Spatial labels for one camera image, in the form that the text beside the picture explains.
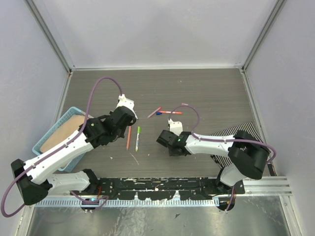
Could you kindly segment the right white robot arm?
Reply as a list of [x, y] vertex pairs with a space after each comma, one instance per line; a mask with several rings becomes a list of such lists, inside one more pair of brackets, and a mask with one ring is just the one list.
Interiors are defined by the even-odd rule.
[[229, 193], [234, 185], [245, 179], [262, 179], [267, 164], [269, 149], [246, 131], [239, 130], [231, 136], [204, 136], [183, 131], [179, 135], [162, 130], [157, 143], [168, 148], [170, 156], [209, 154], [228, 157], [232, 162], [222, 167], [217, 179], [217, 190]]

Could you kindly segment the orange slim pen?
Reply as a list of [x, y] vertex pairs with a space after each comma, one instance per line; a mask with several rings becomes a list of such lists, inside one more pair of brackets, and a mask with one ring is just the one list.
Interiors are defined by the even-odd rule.
[[126, 150], [128, 150], [130, 146], [130, 137], [131, 137], [131, 126], [128, 127]]

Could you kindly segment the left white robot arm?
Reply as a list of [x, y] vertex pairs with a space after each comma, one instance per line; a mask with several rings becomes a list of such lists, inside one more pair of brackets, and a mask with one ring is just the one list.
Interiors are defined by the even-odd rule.
[[25, 205], [34, 205], [49, 194], [81, 191], [88, 195], [99, 189], [99, 181], [91, 169], [77, 173], [55, 174], [64, 164], [99, 146], [124, 137], [137, 115], [132, 107], [119, 105], [108, 115], [89, 118], [69, 137], [45, 153], [26, 162], [17, 159], [11, 169]]

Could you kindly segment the white marker lime end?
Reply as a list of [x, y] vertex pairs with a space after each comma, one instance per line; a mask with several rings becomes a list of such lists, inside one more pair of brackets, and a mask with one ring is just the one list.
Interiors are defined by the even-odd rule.
[[137, 133], [136, 133], [136, 143], [135, 143], [135, 151], [136, 152], [138, 151], [138, 148], [139, 148], [139, 136], [140, 136], [140, 133], [141, 133], [141, 127], [138, 126], [137, 127]]

